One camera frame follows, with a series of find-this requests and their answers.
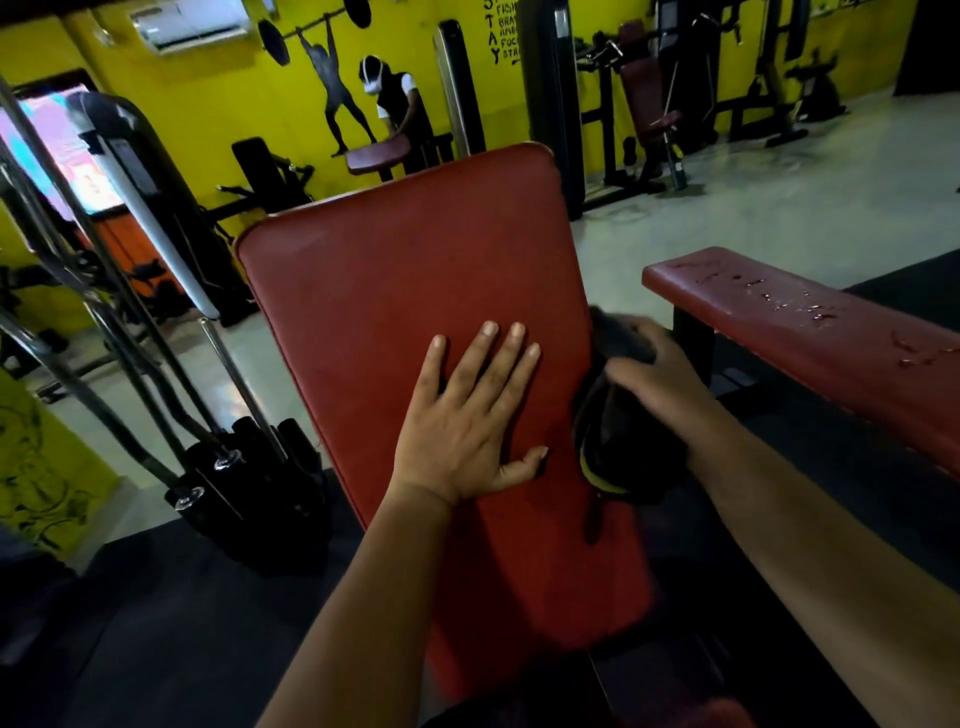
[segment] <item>weight stack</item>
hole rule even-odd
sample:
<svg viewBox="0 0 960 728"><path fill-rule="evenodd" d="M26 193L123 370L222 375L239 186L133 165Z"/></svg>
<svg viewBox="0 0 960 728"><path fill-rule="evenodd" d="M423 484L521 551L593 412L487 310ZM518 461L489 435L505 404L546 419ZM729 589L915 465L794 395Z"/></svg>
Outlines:
<svg viewBox="0 0 960 728"><path fill-rule="evenodd" d="M483 135L480 107L460 23L443 21L434 31L433 47L437 51L437 65L444 82L446 111L450 116L457 159L486 152L487 140Z"/></svg>

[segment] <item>wrist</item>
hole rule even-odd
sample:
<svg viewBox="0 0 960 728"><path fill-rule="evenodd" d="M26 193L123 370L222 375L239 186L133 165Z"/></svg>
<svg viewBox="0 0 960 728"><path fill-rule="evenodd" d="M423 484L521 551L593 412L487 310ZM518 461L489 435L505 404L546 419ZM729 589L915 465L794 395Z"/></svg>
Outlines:
<svg viewBox="0 0 960 728"><path fill-rule="evenodd" d="M730 459L740 458L750 442L748 430L719 403L682 438L689 451L690 470L698 478L705 471L723 467Z"/></svg>
<svg viewBox="0 0 960 728"><path fill-rule="evenodd" d="M414 483L400 478L392 478L387 487L387 495L383 499L395 507L416 511L425 517L444 518L449 520L457 503L454 498L441 492L440 489Z"/></svg>

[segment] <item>red seat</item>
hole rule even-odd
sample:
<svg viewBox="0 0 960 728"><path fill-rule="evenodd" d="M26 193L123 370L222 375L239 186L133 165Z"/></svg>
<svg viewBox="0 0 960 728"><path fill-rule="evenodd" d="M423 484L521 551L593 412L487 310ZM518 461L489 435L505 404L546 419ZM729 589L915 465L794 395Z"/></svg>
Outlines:
<svg viewBox="0 0 960 728"><path fill-rule="evenodd" d="M393 467L431 337L447 374L487 318L522 321L543 357L510 441L551 448L545 475L465 504L452 527L429 661L448 696L477 694L648 610L630 506L593 498L571 441L590 365L587 301L550 153L524 144L268 218L237 243L314 425L360 521Z"/></svg>
<svg viewBox="0 0 960 728"><path fill-rule="evenodd" d="M410 139L406 134L351 149L347 152L347 171L358 176L390 169L401 164L409 156L410 150Z"/></svg>
<svg viewBox="0 0 960 728"><path fill-rule="evenodd" d="M647 32L640 20L620 26L616 42L620 46L647 41ZM623 91L634 119L636 139L641 146L662 142L663 133L680 122L679 111L663 113L663 81L660 62L655 56L624 63L619 70Z"/></svg>
<svg viewBox="0 0 960 728"><path fill-rule="evenodd" d="M724 248L643 284L960 476L960 334Z"/></svg>

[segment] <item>flat bench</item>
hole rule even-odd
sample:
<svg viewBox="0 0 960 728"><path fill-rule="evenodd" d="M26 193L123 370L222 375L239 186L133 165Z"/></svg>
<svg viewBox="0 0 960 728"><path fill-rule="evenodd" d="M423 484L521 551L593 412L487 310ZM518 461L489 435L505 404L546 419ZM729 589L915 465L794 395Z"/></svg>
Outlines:
<svg viewBox="0 0 960 728"><path fill-rule="evenodd" d="M960 477L960 334L729 251L648 266L708 381L719 331Z"/></svg>

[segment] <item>air conditioner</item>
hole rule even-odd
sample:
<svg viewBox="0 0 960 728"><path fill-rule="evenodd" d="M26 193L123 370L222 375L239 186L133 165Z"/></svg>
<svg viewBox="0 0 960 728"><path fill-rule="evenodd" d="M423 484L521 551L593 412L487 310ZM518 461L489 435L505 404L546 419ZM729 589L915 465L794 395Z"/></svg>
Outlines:
<svg viewBox="0 0 960 728"><path fill-rule="evenodd" d="M169 0L131 11L130 20L161 56L243 37L252 29L243 0Z"/></svg>

